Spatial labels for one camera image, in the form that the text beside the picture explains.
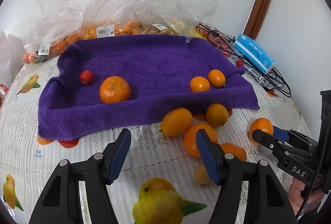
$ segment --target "black cable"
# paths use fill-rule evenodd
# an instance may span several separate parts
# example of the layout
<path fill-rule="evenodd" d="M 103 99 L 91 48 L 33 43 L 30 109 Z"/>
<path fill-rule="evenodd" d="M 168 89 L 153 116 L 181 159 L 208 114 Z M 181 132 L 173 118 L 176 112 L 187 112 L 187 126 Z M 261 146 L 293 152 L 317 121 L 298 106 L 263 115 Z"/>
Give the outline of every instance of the black cable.
<path fill-rule="evenodd" d="M 218 30 L 211 30 L 211 29 L 209 29 L 208 27 L 204 26 L 203 24 L 197 24 L 196 27 L 199 28 L 199 29 L 201 29 L 201 30 L 203 30 L 203 31 L 206 31 L 206 32 L 207 32 L 206 37 L 207 37 L 208 41 L 209 41 L 213 46 L 215 46 L 216 48 L 218 48 L 218 49 L 220 49 L 220 50 L 222 50 L 222 51 L 225 51 L 225 52 L 227 52 L 227 53 L 229 53 L 229 54 L 231 54 L 231 55 L 234 55 L 234 56 L 238 57 L 238 58 L 241 59 L 241 60 L 245 60 L 245 64 L 247 64 L 247 65 L 250 66 L 251 68 L 254 68 L 257 72 L 259 72 L 259 74 L 260 74 L 262 77 L 264 77 L 264 78 L 265 78 L 265 79 L 266 79 L 266 80 L 267 80 L 267 81 L 268 81 L 268 82 L 269 82 L 274 88 L 276 88 L 278 91 L 280 91 L 280 92 L 281 92 L 282 94 L 284 94 L 286 97 L 289 97 L 289 98 L 292 97 L 291 89 L 290 89 L 289 85 L 287 84 L 287 82 L 285 81 L 285 79 L 283 78 L 283 76 L 280 74 L 280 72 L 277 70 L 276 67 L 273 67 L 273 68 L 272 68 L 272 71 L 273 71 L 273 73 L 275 74 L 275 78 L 273 78 L 270 74 L 264 74 L 264 73 L 263 73 L 262 71 L 260 71 L 259 68 L 258 68 L 255 64 L 253 64 L 253 63 L 252 63 L 247 57 L 245 57 L 245 56 L 241 56 L 241 55 L 238 55 L 238 54 L 232 49 L 232 44 L 230 44 L 226 39 L 224 39 L 224 38 L 220 35 L 220 34 L 222 34 L 222 35 L 226 35 L 226 34 L 222 33 L 221 31 L 218 31 Z M 215 38 L 219 37 L 219 38 L 220 38 L 225 44 L 228 45 L 228 47 L 229 47 L 229 49 L 230 49 L 231 51 L 228 51 L 228 50 L 222 48 L 221 46 L 219 46 L 218 44 L 212 42 L 212 41 L 210 40 L 210 35 L 213 35 Z M 233 42 L 233 43 L 236 41 L 234 37 L 233 37 L 233 38 L 230 38 L 228 35 L 226 35 L 226 37 L 227 37 L 231 42 Z M 280 84 L 284 84 L 284 85 L 286 85 L 286 87 L 287 87 L 287 89 L 288 89 L 288 92 L 285 91 L 284 89 L 280 88 L 278 85 L 276 85 L 276 84 L 274 83 L 273 80 L 277 81 L 277 82 L 280 83 Z"/>
<path fill-rule="evenodd" d="M 302 213 L 304 207 L 306 206 L 307 202 L 308 202 L 308 199 L 309 199 L 309 196 L 311 195 L 312 191 L 313 191 L 313 188 L 314 188 L 314 185 L 317 181 L 317 176 L 319 174 L 319 171 L 322 167 L 322 163 L 323 163 L 323 159 L 324 159 L 324 154 L 325 154 L 325 150 L 326 150 L 326 144 L 327 144 L 327 141 L 328 141 L 328 136 L 329 136 L 329 132 L 330 132 L 330 127 L 331 127 L 331 117 L 329 117 L 328 119 L 328 125 L 326 126 L 326 134 L 325 134 L 325 140 L 324 140 L 324 144 L 323 144 L 323 149 L 322 149 L 322 153 L 321 153 L 321 158 L 319 160 L 319 164 L 318 164 L 318 168 L 316 170 L 316 173 L 314 175 L 314 180 L 313 180 L 313 183 L 311 184 L 310 188 L 309 188 L 309 193 L 307 195 L 307 197 L 305 197 L 305 199 L 303 200 L 303 203 L 302 205 L 300 206 L 300 209 L 299 211 L 297 212 L 297 215 L 296 215 L 296 218 L 299 219 L 300 217 L 300 214 Z"/>

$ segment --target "white lace tablecloth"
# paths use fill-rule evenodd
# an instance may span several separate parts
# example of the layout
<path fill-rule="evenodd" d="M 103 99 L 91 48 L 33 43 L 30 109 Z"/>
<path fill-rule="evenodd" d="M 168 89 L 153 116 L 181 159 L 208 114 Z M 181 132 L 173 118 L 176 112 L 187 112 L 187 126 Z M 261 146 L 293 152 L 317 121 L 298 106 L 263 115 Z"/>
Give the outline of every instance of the white lace tablecloth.
<path fill-rule="evenodd" d="M 21 208 L 12 209 L 5 203 L 18 224 L 29 222 L 34 206 L 48 178 L 60 160 L 71 163 L 84 161 L 106 145 L 113 142 L 122 128 L 89 134 L 79 139 L 78 144 L 65 145 L 53 141 L 42 145 L 37 141 L 38 100 L 47 81 L 59 75 L 57 58 L 41 64 L 25 65 L 17 76 L 0 113 L 0 184 L 5 184 L 6 175 L 12 175 L 15 193 Z M 40 88 L 33 88 L 24 94 L 17 94 L 28 79 L 38 74 Z M 266 159 L 287 190 L 291 177 L 279 170 L 271 151 L 253 145 L 247 138 L 249 125 L 259 117 L 268 118 L 273 125 L 294 129 L 309 135 L 304 119 L 291 99 L 277 93 L 270 95 L 253 79 L 251 82 L 258 98 L 258 111 L 234 109 L 229 121 L 217 128 L 219 143 L 231 142 L 243 147 L 248 161 Z M 207 207 L 183 218 L 182 223 L 207 223 L 215 206 L 219 187 L 202 186 L 193 181 L 194 169 L 201 163 L 187 154 L 181 136 L 168 138 L 160 135 L 159 123 L 143 126 L 129 126 L 132 144 L 119 178 L 108 187 L 110 200 L 120 224 L 133 224 L 132 208 L 138 200 L 140 186 L 150 178 L 161 177 L 173 184 L 184 198 Z M 247 199 L 248 184 L 243 183 L 242 198 L 236 223 L 242 223 Z M 3 201 L 3 188 L 0 188 Z M 85 185 L 80 183 L 80 197 L 84 223 L 91 223 L 88 213 Z"/>

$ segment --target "blue tissue package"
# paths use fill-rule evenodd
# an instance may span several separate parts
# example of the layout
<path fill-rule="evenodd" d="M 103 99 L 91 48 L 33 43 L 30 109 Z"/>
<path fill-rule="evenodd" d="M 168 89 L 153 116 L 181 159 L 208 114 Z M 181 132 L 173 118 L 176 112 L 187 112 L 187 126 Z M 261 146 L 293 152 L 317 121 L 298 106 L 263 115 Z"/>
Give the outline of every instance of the blue tissue package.
<path fill-rule="evenodd" d="M 263 74 L 267 74 L 276 64 L 275 60 L 249 36 L 239 35 L 233 46 L 255 64 Z"/>

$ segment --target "blue gripper pad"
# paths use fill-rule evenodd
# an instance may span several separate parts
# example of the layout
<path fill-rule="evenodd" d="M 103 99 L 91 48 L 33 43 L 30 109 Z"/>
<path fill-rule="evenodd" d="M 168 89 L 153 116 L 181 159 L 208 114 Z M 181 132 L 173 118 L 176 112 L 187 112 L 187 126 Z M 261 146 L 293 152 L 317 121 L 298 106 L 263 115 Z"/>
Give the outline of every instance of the blue gripper pad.
<path fill-rule="evenodd" d="M 290 139 L 286 131 L 279 129 L 275 126 L 273 127 L 273 136 L 283 142 L 288 142 Z"/>
<path fill-rule="evenodd" d="M 220 185 L 221 179 L 218 175 L 218 166 L 217 161 L 213 156 L 210 146 L 213 146 L 213 143 L 210 141 L 208 135 L 204 137 L 201 130 L 197 131 L 196 135 L 197 147 L 200 152 L 202 161 L 206 167 L 209 178 L 215 182 L 216 185 Z"/>
<path fill-rule="evenodd" d="M 122 141 L 118 145 L 115 154 L 110 162 L 110 174 L 108 175 L 108 182 L 112 184 L 120 175 L 124 160 L 131 146 L 131 132 L 126 129 Z"/>

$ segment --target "purple towel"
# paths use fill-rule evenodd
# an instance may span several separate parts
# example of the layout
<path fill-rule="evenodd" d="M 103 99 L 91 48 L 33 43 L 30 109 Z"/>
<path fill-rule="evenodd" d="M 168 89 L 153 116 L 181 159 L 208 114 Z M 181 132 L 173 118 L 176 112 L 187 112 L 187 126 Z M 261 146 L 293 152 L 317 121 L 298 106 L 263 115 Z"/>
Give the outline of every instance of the purple towel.
<path fill-rule="evenodd" d="M 38 131 L 42 138 L 70 141 L 89 133 L 162 120 L 172 109 L 186 107 L 193 115 L 213 103 L 227 108 L 259 109 L 252 85 L 208 42 L 182 36 L 128 35 L 77 41 L 59 57 L 59 77 L 51 78 L 39 99 Z M 89 69 L 94 83 L 83 86 L 80 73 Z M 221 70 L 221 89 L 192 93 L 190 80 Z M 120 76 L 130 85 L 128 101 L 104 104 L 101 83 Z"/>

